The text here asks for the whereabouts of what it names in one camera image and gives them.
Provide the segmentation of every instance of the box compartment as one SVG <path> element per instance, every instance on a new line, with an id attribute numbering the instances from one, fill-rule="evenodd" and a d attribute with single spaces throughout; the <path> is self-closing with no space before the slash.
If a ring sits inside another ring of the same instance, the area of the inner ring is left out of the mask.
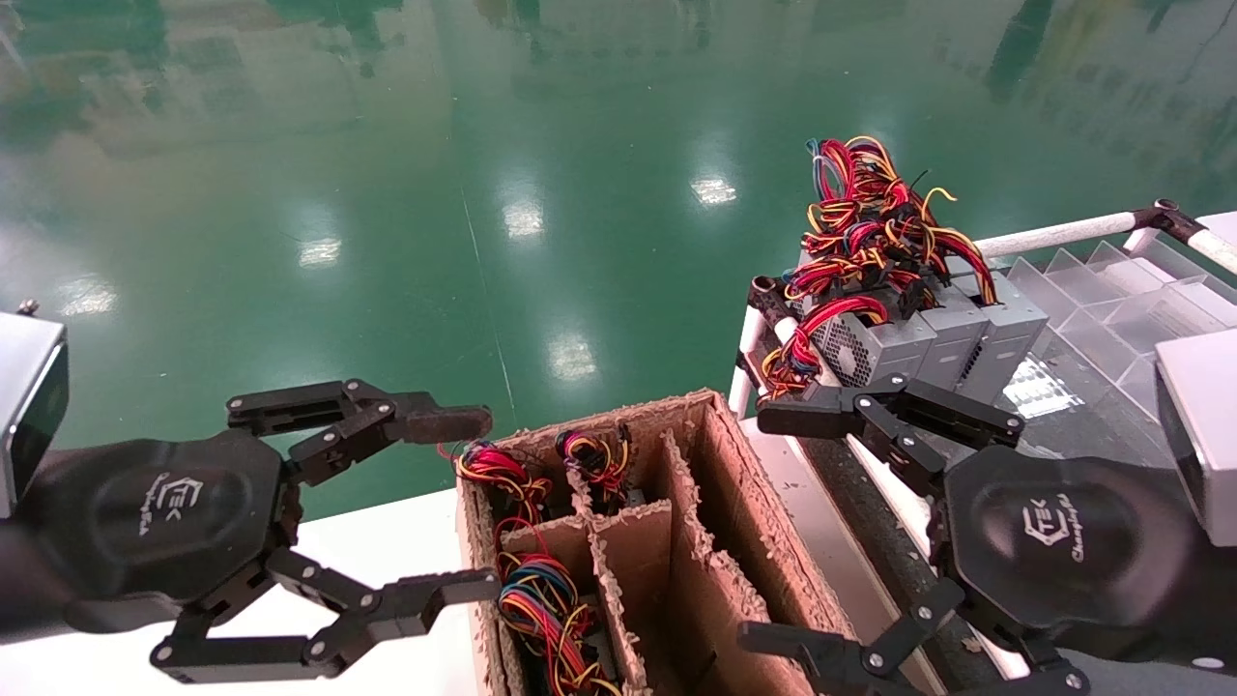
<path id="1" fill-rule="evenodd" d="M 623 694 L 810 695 L 792 660 L 741 651 L 737 624 L 773 621 L 849 637 L 854 629 L 720 394 L 627 407 L 497 445 L 562 467 L 559 433 L 612 444 L 620 424 L 632 435 L 628 481 L 649 502 L 595 514 L 578 473 L 563 470 L 576 514 L 537 530 L 559 540 L 546 544 L 560 549 L 581 592 L 596 587 Z M 479 488 L 460 482 L 464 560 L 495 567 L 495 520 Z M 501 543 L 524 551 L 537 545 L 532 530 L 505 533 Z M 515 637 L 492 605 L 476 618 L 480 692 L 524 696 L 529 682 Z"/>

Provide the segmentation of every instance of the metal grille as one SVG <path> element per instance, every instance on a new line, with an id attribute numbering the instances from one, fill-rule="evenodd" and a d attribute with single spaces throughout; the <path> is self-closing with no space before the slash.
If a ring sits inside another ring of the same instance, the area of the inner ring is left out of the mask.
<path id="1" fill-rule="evenodd" d="M 814 330 L 811 340 L 842 387 L 867 386 L 872 378 L 872 356 L 840 316 Z"/>
<path id="2" fill-rule="evenodd" d="M 975 363 L 978 362 L 980 354 L 982 352 L 983 352 L 983 341 L 981 340 L 975 344 L 975 351 L 971 351 L 971 357 L 966 360 L 966 366 L 962 367 L 962 375 L 957 377 L 957 384 L 962 384 L 964 382 L 966 382 L 966 376 L 971 375 L 971 368 L 974 368 Z"/>

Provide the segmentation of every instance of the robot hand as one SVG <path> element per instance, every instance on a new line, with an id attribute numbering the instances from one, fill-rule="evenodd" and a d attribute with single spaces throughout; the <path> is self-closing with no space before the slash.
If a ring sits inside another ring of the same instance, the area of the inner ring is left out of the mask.
<path id="1" fill-rule="evenodd" d="M 0 644 L 176 619 L 151 664 L 178 681 L 313 679 L 339 675 L 382 640 L 426 634 L 445 605 L 497 597 L 489 570 L 374 590 L 291 550 L 301 485 L 398 441 L 481 438 L 491 428 L 484 407 L 442 408 L 426 393 L 354 380 L 235 397 L 228 427 L 193 443 L 47 452 L 0 520 Z M 287 459 L 260 440 L 322 428 Z M 207 635 L 276 584 L 338 619 L 313 637 Z"/>
<path id="2" fill-rule="evenodd" d="M 940 580 L 872 645 L 746 624 L 741 644 L 798 659 L 821 694 L 917 694 L 898 668 L 956 613 L 1030 668 L 964 694 L 1077 695 L 1086 676 L 1056 648 L 1237 676 L 1237 549 L 1215 546 L 1178 475 L 1098 457 L 1016 452 L 1023 422 L 902 376 L 861 389 L 809 387 L 763 404 L 764 433 L 855 435 L 930 501 Z M 912 427 L 975 450 L 946 471 Z"/>

